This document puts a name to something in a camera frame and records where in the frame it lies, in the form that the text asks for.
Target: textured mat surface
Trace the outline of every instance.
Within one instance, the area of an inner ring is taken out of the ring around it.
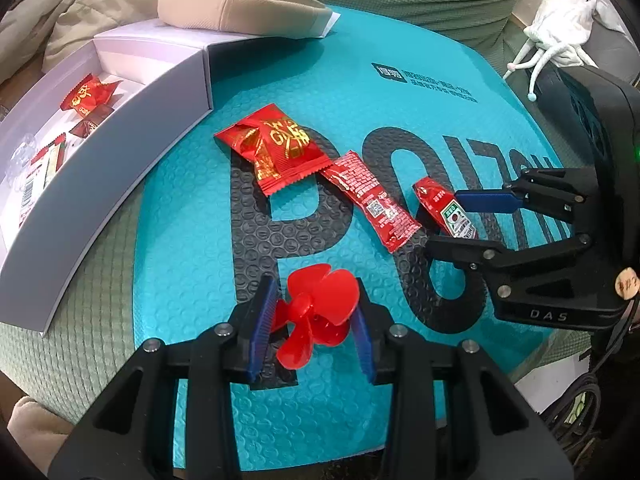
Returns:
[[[412,214],[411,185],[425,171],[464,189],[499,187],[522,167],[558,165],[544,135],[480,55],[406,23],[338,11],[343,16],[325,40],[256,40],[212,56],[216,110],[146,181],[134,268],[135,341],[192,338],[226,319],[261,273],[284,280],[299,267],[328,262],[362,277],[372,300],[388,306],[397,322],[448,344],[474,338],[513,370],[550,331],[495,320],[478,275],[431,265],[420,250],[425,232],[391,255],[321,177],[266,200],[251,166],[212,139],[275,102],[329,156],[359,152]],[[566,235],[564,226],[530,212],[474,220],[482,236],[512,248]],[[272,338],[272,351],[285,336]],[[242,468],[323,462],[383,443],[390,390],[365,382],[350,338],[335,349],[316,348],[296,374],[270,359],[257,386],[232,389]],[[184,388],[177,465],[183,447]]]
[[[131,281],[142,184],[88,251],[46,335],[0,323],[0,368],[71,422],[133,353]]]

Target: white cloth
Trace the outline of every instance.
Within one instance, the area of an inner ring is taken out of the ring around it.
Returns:
[[[596,66],[582,49],[589,39],[594,19],[610,30],[625,34],[618,14],[605,0],[542,0],[533,23],[524,29],[529,39],[513,62],[507,64],[503,79],[515,70],[534,67],[528,98],[535,101],[536,79],[549,61],[556,66]],[[522,62],[534,46],[537,51],[533,57]]]
[[[157,16],[158,0],[15,0],[0,22],[0,83],[45,43],[48,72],[99,32]]]

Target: red propeller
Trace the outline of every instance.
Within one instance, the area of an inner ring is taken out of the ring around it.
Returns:
[[[331,272],[329,264],[294,270],[287,289],[291,301],[278,300],[271,331],[295,323],[276,357],[285,368],[297,370],[311,359],[314,343],[337,346],[345,340],[360,289],[353,274],[345,269]]]

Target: red candy wrapper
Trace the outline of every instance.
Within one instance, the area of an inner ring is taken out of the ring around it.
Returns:
[[[95,75],[89,74],[66,95],[60,109],[73,108],[82,117],[87,117],[97,105],[107,104],[120,83],[122,81],[103,84]]]
[[[107,105],[97,105],[94,110],[81,119],[76,126],[69,130],[70,134],[86,139],[102,122],[113,113],[113,108]]]
[[[255,177],[266,196],[331,164],[306,132],[275,104],[215,136],[254,164]]]
[[[414,191],[422,206],[446,233],[454,238],[478,238],[476,228],[452,192],[428,176],[414,184]]]
[[[357,153],[347,152],[321,173],[362,209],[390,253],[402,247],[420,228],[386,193]]]

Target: barcode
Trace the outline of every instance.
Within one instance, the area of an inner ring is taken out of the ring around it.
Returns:
[[[27,181],[27,184],[24,186],[24,193],[22,194],[22,204],[20,207],[25,207],[29,205],[31,201],[31,195],[33,194],[33,177]]]
[[[367,211],[371,213],[371,216],[373,216],[373,218],[378,218],[380,215],[382,215],[383,212],[385,212],[385,208],[383,208],[380,205],[380,202],[376,199],[369,203],[369,205],[367,206]]]

